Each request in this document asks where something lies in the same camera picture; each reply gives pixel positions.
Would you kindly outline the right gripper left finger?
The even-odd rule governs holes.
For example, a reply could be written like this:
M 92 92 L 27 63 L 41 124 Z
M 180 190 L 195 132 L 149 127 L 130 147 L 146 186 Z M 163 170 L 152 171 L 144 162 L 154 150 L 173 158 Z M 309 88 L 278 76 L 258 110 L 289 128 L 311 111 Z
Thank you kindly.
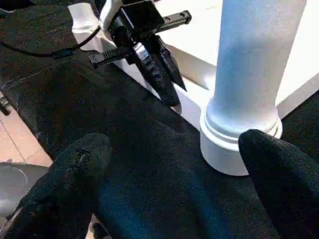
M 84 239 L 112 153 L 110 140 L 91 133 L 61 152 L 22 197 L 2 239 Z

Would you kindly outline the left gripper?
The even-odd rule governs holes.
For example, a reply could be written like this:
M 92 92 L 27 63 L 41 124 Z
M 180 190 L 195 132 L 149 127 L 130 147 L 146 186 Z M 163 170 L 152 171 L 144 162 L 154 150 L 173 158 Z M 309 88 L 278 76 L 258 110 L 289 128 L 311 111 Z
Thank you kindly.
M 187 89 L 175 58 L 157 33 L 189 24 L 191 19 L 192 16 L 187 10 L 162 17 L 151 0 L 125 4 L 109 26 L 111 39 L 118 48 L 94 53 L 89 56 L 89 60 L 94 69 L 122 59 L 131 60 L 162 102 L 169 107 L 175 107 L 180 104 L 180 100 L 172 82 L 185 91 Z M 168 74 L 141 43 L 152 35 L 153 51 L 159 56 Z

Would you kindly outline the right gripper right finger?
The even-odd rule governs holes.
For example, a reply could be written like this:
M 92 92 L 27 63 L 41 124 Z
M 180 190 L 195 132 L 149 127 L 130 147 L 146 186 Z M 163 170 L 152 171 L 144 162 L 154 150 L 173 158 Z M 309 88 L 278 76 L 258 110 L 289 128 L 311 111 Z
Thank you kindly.
M 239 152 L 258 197 L 283 239 L 319 237 L 319 165 L 262 131 L 240 134 Z

